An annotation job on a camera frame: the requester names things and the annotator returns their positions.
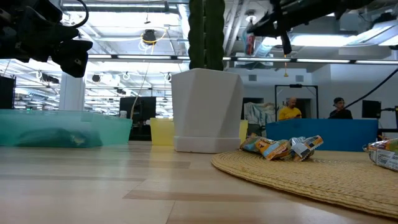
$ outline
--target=man in yellow shirt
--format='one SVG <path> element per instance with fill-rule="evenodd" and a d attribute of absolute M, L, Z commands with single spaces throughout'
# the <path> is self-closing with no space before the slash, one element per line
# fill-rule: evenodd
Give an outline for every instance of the man in yellow shirt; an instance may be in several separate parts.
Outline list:
<path fill-rule="evenodd" d="M 291 97 L 288 100 L 287 106 L 285 106 L 279 111 L 279 121 L 301 118 L 301 111 L 298 108 L 296 108 L 296 102 L 297 99 L 294 97 Z"/>

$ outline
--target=woven placemat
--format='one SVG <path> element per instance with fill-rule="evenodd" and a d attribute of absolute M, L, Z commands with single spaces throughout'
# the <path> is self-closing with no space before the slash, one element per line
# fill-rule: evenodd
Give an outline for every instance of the woven placemat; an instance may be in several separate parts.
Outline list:
<path fill-rule="evenodd" d="M 398 172 L 376 166 L 365 152 L 316 151 L 307 161 L 286 162 L 235 151 L 214 155 L 211 163 L 251 182 L 398 218 Z"/>

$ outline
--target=crumpled chip bag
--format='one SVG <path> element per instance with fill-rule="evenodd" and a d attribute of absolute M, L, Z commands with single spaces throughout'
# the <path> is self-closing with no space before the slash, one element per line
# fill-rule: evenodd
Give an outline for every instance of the crumpled chip bag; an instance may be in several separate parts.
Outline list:
<path fill-rule="evenodd" d="M 398 171 L 398 139 L 369 143 L 364 150 L 376 165 Z"/>
<path fill-rule="evenodd" d="M 273 159 L 303 161 L 312 156 L 315 148 L 321 144 L 323 139 L 320 136 L 274 141 L 252 134 L 241 144 L 240 149 L 262 154 L 268 161 Z"/>

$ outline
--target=person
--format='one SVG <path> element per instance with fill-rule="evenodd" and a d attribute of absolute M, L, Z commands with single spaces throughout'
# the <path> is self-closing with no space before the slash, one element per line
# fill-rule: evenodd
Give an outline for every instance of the person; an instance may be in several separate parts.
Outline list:
<path fill-rule="evenodd" d="M 344 109 L 344 99 L 337 97 L 333 100 L 336 109 L 329 115 L 330 119 L 353 119 L 353 115 L 350 110 Z"/>
<path fill-rule="evenodd" d="M 285 106 L 279 111 L 279 121 L 301 118 L 301 111 L 298 108 L 296 108 L 296 102 L 297 99 L 294 97 L 291 97 L 288 100 L 287 106 Z"/>

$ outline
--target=cactus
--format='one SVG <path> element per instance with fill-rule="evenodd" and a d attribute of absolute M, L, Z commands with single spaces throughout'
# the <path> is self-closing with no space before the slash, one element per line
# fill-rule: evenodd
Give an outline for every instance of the cactus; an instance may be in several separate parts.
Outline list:
<path fill-rule="evenodd" d="M 190 0 L 190 69 L 223 70 L 224 0 Z"/>

